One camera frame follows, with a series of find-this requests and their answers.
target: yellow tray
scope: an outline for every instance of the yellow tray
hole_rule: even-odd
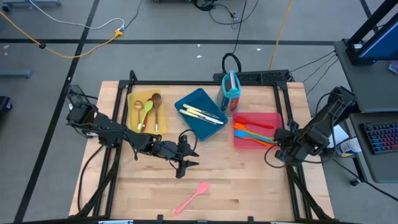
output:
[[[128,104],[129,104],[129,120],[130,120],[130,129],[133,131],[138,130],[138,110],[134,109],[134,103],[139,100],[143,105],[148,101],[149,98],[152,97],[154,93],[160,93],[160,90],[151,90],[151,91],[142,91],[142,92],[134,92],[130,93],[127,96]],[[162,97],[162,103],[160,104],[157,110],[157,122],[159,125],[159,130],[155,131],[155,108],[153,107],[147,114],[147,122],[145,126],[145,130],[143,133],[151,133],[151,134],[166,134],[167,126],[166,126],[166,116],[164,112],[164,102]],[[140,119],[144,116],[144,106],[142,110],[140,110]]]

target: wooden tabletop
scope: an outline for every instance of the wooden tabletop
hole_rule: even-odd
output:
[[[117,86],[118,82],[103,82],[99,93],[99,111],[109,117],[113,113]],[[294,120],[302,127],[310,120],[303,84],[288,83],[288,87]],[[178,135],[188,129],[188,126],[177,113],[174,103],[197,88],[203,88],[211,98],[215,98],[219,90],[218,86],[134,85],[133,92],[160,90],[169,131],[163,135],[162,140],[177,142]],[[242,86],[242,93],[239,100],[240,112],[277,112],[272,87]],[[282,92],[280,98],[286,122]],[[121,120],[123,104],[121,103],[118,121]],[[176,179],[174,168],[162,159],[139,155],[138,161],[135,161],[130,145],[124,142],[111,218],[154,220],[157,215],[163,214],[165,220],[243,221],[247,220],[248,216],[253,216],[255,221],[293,221],[286,170],[269,167],[264,162],[265,151],[262,149],[235,149],[232,133],[233,125],[229,122],[214,136],[199,142],[196,152],[200,157],[190,160],[199,162],[200,165],[189,167],[182,179]],[[193,144],[194,137],[191,134],[188,134],[188,141]],[[98,140],[89,139],[82,166],[97,148]],[[269,155],[269,162],[281,164],[272,152]],[[103,156],[104,150],[87,167],[81,191],[83,205],[98,186]],[[307,159],[319,161],[318,157]],[[326,214],[332,217],[333,211],[322,165],[304,164],[303,169],[308,191]],[[210,183],[210,189],[204,195],[198,196],[179,216],[175,216],[173,211],[184,203],[203,181]],[[304,217],[302,197],[298,190],[297,192],[300,213]],[[108,190],[105,190],[103,197],[106,198],[107,194]],[[77,213],[76,202],[77,186],[70,209],[71,215]],[[105,200],[101,207],[102,214],[104,205]]]

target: pink spoon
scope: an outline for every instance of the pink spoon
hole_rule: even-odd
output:
[[[200,195],[200,194],[204,194],[207,189],[209,189],[209,183],[208,182],[202,182],[201,184],[199,184],[199,186],[197,187],[197,191],[184,203],[181,205],[181,207],[179,209],[177,209],[174,212],[174,215],[178,215],[179,213],[182,212],[182,210],[184,210],[184,208],[191,203],[191,201],[193,201],[193,199],[195,199],[196,196]]]

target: concrete floor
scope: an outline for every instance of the concrete floor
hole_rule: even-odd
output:
[[[52,16],[85,23],[97,0],[62,1],[62,7],[45,7]],[[242,0],[221,1],[240,17]],[[255,0],[249,0],[245,15]],[[366,0],[374,12],[382,0]],[[139,1],[99,0],[93,26],[118,16],[126,21],[134,16]],[[243,23],[241,40],[276,40],[289,0],[260,1],[253,15]],[[213,11],[215,18],[230,22],[222,9]],[[73,55],[78,47],[82,27],[57,24],[39,11],[29,8],[12,9],[9,17],[32,36],[40,39],[62,39],[69,44],[48,44],[51,48]],[[350,37],[366,20],[360,0],[295,1],[290,12],[273,69],[294,69],[333,50],[332,41]],[[119,27],[115,22],[101,30],[91,30],[87,42],[108,39]],[[207,12],[178,0],[163,0],[154,4],[143,0],[139,16],[124,32],[125,40],[153,40],[148,44],[111,44],[80,59],[74,68],[72,61],[53,56],[35,44],[24,44],[25,37],[0,18],[0,68],[30,69],[30,79],[0,79],[0,95],[12,98],[13,110],[2,121],[0,129],[0,223],[13,222],[67,74],[90,95],[97,95],[104,80],[127,79],[134,69],[140,80],[211,80],[221,72],[221,58],[233,50],[230,44],[200,44],[200,40],[234,40],[237,30],[215,24]],[[22,39],[18,43],[6,39]],[[176,40],[174,44],[164,40]],[[84,44],[83,52],[96,44]],[[274,46],[272,44],[238,45],[236,55],[244,71],[267,70]],[[297,82],[308,77],[322,62],[294,72]],[[234,69],[227,61],[226,67]],[[305,82],[307,91],[325,72],[321,68]],[[333,87],[348,88],[339,63],[308,95],[311,113],[319,97]],[[65,218],[75,190],[85,139],[65,126],[64,106],[57,121],[47,157],[39,175],[24,221]],[[340,160],[351,170],[351,160]],[[397,223],[398,204],[367,185],[352,187],[352,178],[333,162],[324,165],[335,217],[347,222]],[[398,196],[397,184],[376,184]]]

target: red tray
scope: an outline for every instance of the red tray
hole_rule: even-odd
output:
[[[275,130],[282,127],[282,119],[279,113],[234,113],[233,125],[237,116],[242,116],[250,121],[255,121],[261,124],[269,124],[273,126],[273,129],[262,128],[254,124],[245,124],[247,130],[260,134],[265,137],[274,137]],[[263,146],[252,140],[245,140],[234,136],[234,146],[237,149],[268,149],[269,147]]]

